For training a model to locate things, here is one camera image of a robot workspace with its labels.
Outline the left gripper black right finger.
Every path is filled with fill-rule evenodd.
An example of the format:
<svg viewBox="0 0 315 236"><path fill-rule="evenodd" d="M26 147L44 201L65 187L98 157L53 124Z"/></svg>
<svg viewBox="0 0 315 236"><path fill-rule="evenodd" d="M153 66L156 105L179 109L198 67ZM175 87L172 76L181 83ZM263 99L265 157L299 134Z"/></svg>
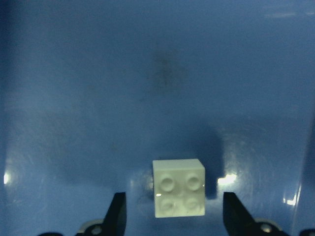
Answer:
<svg viewBox="0 0 315 236"><path fill-rule="evenodd" d="M229 236L254 235L256 222L234 192L224 192L222 213Z"/></svg>

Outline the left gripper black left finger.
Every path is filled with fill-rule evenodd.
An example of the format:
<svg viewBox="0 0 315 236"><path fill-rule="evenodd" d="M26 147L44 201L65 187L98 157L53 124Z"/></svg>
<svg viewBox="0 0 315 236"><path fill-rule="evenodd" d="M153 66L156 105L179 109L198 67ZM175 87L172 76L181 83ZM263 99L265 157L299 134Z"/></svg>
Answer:
<svg viewBox="0 0 315 236"><path fill-rule="evenodd" d="M124 236L126 230L126 193L115 193L102 223L104 236Z"/></svg>

